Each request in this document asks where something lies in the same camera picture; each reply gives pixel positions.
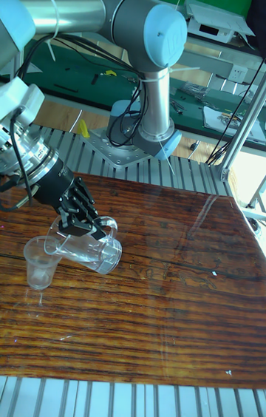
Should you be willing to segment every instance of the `zip tie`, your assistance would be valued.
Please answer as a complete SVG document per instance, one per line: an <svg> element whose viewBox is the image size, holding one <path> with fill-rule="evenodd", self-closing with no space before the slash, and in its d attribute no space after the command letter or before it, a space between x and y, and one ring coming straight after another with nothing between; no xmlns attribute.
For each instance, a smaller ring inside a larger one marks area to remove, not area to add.
<svg viewBox="0 0 266 417"><path fill-rule="evenodd" d="M182 72L183 70L199 70L200 67L184 67L183 69L169 69L169 72Z"/></svg>
<svg viewBox="0 0 266 417"><path fill-rule="evenodd" d="M168 71L168 74L171 72L182 72L183 70L198 70L200 67L184 67L183 69L172 69L170 68ZM167 74L163 75L159 78L140 78L142 82L158 82L159 80L162 80L162 78L166 77Z"/></svg>
<svg viewBox="0 0 266 417"><path fill-rule="evenodd" d="M74 121L74 123L73 123L73 125L71 126L71 128L70 128L70 130L69 130L69 133L71 133L71 131L75 128L75 125L77 124L77 122L78 122L78 120L80 119L80 117L81 117L81 113L82 113L82 109L80 110L80 112L78 113L78 116L77 116L77 118L75 119L75 121Z"/></svg>
<svg viewBox="0 0 266 417"><path fill-rule="evenodd" d="M56 4L55 0L51 0L51 2L52 2L53 7L55 8L56 25L55 25L55 33L54 33L53 37L51 39L49 39L48 41L46 41L46 43L47 43L47 46L49 47L49 51L50 51L50 54L52 56L52 59L55 62L55 53L52 50L51 40L55 39L56 36L58 35L59 24L60 24L60 15L59 15L59 11L58 11L58 5Z"/></svg>
<svg viewBox="0 0 266 417"><path fill-rule="evenodd" d="M178 0L177 6L174 8L174 11L177 11L177 8L178 8L179 3L180 3L180 0Z"/></svg>
<svg viewBox="0 0 266 417"><path fill-rule="evenodd" d="M166 151L164 150L163 145L162 145L162 143L161 143L160 141L159 141L159 144L160 144L160 146L161 146L161 148L162 148L162 150L163 150L163 154L166 156ZM167 160L167 162L168 162L168 164L169 164L169 167L170 167L170 169L171 169L171 171L172 171L173 175L175 175L174 170L173 170L173 168L172 168L172 166L171 166L171 164L170 164L170 161L169 161L169 159L168 159L168 157L167 157L167 156L166 156L166 160Z"/></svg>

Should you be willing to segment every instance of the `clear plastic cup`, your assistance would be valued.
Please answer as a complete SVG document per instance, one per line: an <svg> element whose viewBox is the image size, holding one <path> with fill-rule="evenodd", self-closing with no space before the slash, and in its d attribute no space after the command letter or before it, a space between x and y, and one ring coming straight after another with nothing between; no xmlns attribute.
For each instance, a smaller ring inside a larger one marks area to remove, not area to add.
<svg viewBox="0 0 266 417"><path fill-rule="evenodd" d="M44 250L46 237L32 238L24 247L27 261L27 282L33 289L41 291L51 284L55 269L62 256L47 254Z"/></svg>

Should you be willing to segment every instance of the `wooden table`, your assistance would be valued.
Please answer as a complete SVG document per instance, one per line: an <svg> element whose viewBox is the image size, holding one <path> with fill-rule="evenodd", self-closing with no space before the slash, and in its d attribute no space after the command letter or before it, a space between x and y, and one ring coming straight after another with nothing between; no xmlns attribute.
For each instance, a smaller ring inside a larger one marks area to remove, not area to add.
<svg viewBox="0 0 266 417"><path fill-rule="evenodd" d="M64 260L34 291L23 247L55 212L1 214L0 374L265 387L265 258L234 200L83 178L118 222L120 263L101 276Z"/></svg>

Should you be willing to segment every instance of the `blue joint cap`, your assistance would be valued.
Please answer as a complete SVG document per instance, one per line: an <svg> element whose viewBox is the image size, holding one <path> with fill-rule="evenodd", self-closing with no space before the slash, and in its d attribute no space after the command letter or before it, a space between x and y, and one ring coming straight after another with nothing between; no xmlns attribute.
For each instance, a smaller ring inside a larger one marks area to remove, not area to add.
<svg viewBox="0 0 266 417"><path fill-rule="evenodd" d="M111 116L120 116L122 115L122 113L124 113L125 109L127 108L127 106L130 104L130 100L118 100L116 101L113 106L112 106L112 110L111 110ZM135 111L135 112L139 112L140 111L140 102L139 101L135 101L130 110Z"/></svg>
<svg viewBox="0 0 266 417"><path fill-rule="evenodd" d="M184 16L167 4L154 6L146 17L143 38L151 61L165 69L181 57L188 29Z"/></svg>
<svg viewBox="0 0 266 417"><path fill-rule="evenodd" d="M160 149L154 157L159 160L164 160L166 156L171 156L171 153L176 149L177 144L179 144L181 137L181 131L177 129L163 146L163 149Z"/></svg>

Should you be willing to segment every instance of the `cable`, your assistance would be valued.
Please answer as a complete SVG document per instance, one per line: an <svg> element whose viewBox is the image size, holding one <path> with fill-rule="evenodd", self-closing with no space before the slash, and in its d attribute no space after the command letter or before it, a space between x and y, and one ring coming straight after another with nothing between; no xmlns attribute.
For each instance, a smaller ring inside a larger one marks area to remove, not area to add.
<svg viewBox="0 0 266 417"><path fill-rule="evenodd" d="M43 38L39 39L37 42L35 42L35 44L31 47L30 51L27 54L27 57L24 60L24 63L21 65L21 67L18 69L18 72L16 73L16 75L18 77L20 77L22 80L24 79L28 67L30 65L30 61L35 53L35 51L41 46L41 44L43 44L45 41L49 41L51 39L51 35L46 35ZM135 74L137 74L138 76L141 76L141 73L138 72L137 70L135 70L132 66L130 66L129 64L127 64L124 61L121 61L119 58L115 57L113 54L105 51L104 49L102 49L101 47L97 46L96 44L92 43L91 41L88 41L85 38L79 38L77 36L74 35L67 35L67 34L60 34L57 35L56 37L56 41L61 42L62 44L68 46L69 48L71 48L72 50L76 51L81 57L83 57L86 61L90 62L91 64L95 64L98 65L100 67L105 67L102 64L97 64L94 61L90 61L89 59L87 59L87 57L85 55L83 55L81 52L79 52L77 49L75 49L74 47L69 46L65 41L71 42L73 44L77 44L79 47L82 47L85 50L88 50L89 52L99 55L99 53L101 54L101 57L105 58L106 60L119 65L121 68L116 68L116 70L124 70L127 72L133 72Z"/></svg>
<svg viewBox="0 0 266 417"><path fill-rule="evenodd" d="M265 60L266 60L266 59L262 59L262 62L261 62L261 64L259 65L259 68L257 69L256 74L254 75L254 77L253 77L252 81L250 82L250 84L248 85L248 88L246 89L246 91L245 91L244 95L242 96L242 98L241 98L241 100L240 100L239 104L237 105L236 109L234 110L233 114L231 115L231 118L230 118L230 120L228 121L228 123L227 123L227 125L226 125L226 127L225 127L225 130L224 130L224 132L222 133L222 136L219 138L219 140L218 140L218 141L217 141L217 143L216 143L216 146L214 147L213 151L210 153L210 155L209 155L208 159L206 160L206 162L205 162L205 163L206 163L206 164L208 164L209 166L210 166L212 163L214 163L214 162L216 162L216 161L217 161L216 155L217 155L218 153L220 153L220 154L222 154L222 155L224 155L224 154L226 153L226 150L227 150L227 148L229 147L229 145L230 145L230 143L231 143L231 141L232 141L232 140L228 141L228 142L227 142L227 143L226 143L226 144L225 144L222 148L218 149L218 151L216 151L216 148L218 147L218 145L221 143L222 139L224 138L224 135L225 135L225 133L226 133L226 131L227 131L227 129L228 129L228 127L229 127L229 125L230 125L231 121L233 120L234 115L235 115L235 114L236 114L236 112L238 111L238 109L239 109L240 105L242 104L242 102L243 102L243 100L244 100L245 96L247 95L248 91L250 90L251 86L253 85L253 82L254 82L254 80L255 80L256 76L258 75L258 73L259 73L260 69L262 68L262 65L263 65L263 63L265 62Z"/></svg>
<svg viewBox="0 0 266 417"><path fill-rule="evenodd" d="M77 54L79 54L83 59L85 59L85 61L89 62L92 65L98 65L99 67L103 67L104 69L108 70L108 69L113 69L114 67L106 67L105 64L98 64L97 62L91 61L90 59L88 59L82 52L80 52L79 50L75 49L75 47L70 46L69 44L67 44L66 42L61 41L60 39L56 38L55 39L57 42L60 42L60 44L63 44L64 46L74 50ZM121 67L115 67L115 70L122 70L124 72L129 72L129 69L122 69Z"/></svg>
<svg viewBox="0 0 266 417"><path fill-rule="evenodd" d="M140 80L139 80L139 83L137 85L136 90L133 93L133 96L132 96L132 99L130 100L129 105L126 107L125 111L123 113L121 113L121 115L117 116L114 119L114 121L113 121L113 123L112 123L112 125L110 127L110 130L109 130L109 141L110 141L110 143L111 143L112 146L114 146L114 147L122 147L122 146L128 145L129 142L134 137L134 134L137 131L137 128L139 127L139 125L140 125L140 123L141 123L141 121L143 119L143 116L146 113L146 105L148 103L145 84L143 85L143 90L144 90L144 101L143 101L143 105L142 105L141 110L140 111L130 110L132 104L137 100L137 97L139 96L140 91L141 91L141 89L140 89ZM132 129L132 132L131 132L130 136L127 137L124 134L124 136L126 138L126 141L124 141L123 143L116 143L115 141L112 140L112 130L114 129L115 124L118 121L120 121L120 131L123 132L123 119L126 117L126 115L130 115L130 116L134 116L135 115L136 116L136 121L134 123L134 126L133 126L133 129Z"/></svg>
<svg viewBox="0 0 266 417"><path fill-rule="evenodd" d="M33 196L32 196L32 192L30 190L29 179L28 179L27 173L24 169L24 165L22 163L21 155L19 154L18 146L17 146L16 139L15 139L15 133L14 133L14 125L15 125L15 122L16 122L18 116L21 114L21 110L22 110L21 107L17 108L17 110L15 111L14 115L11 118L11 121L10 121L10 137L11 137L13 149L14 149L15 154L16 154L16 158L18 160L18 164L21 168L21 173L23 174L23 178L24 178L24 182L25 182L25 186L26 186L26 190L27 190L27 195L29 197L29 204L31 206L32 202L33 202Z"/></svg>
<svg viewBox="0 0 266 417"><path fill-rule="evenodd" d="M32 191L31 191L32 196L35 195L38 190L39 190L39 186L34 185ZM27 203L28 200L29 200L29 197L28 197L28 195L26 195L26 197L22 198L19 202L17 202L12 207L4 207L1 204L1 201L0 201L0 210L1 211L14 211L16 209L21 208L25 203Z"/></svg>

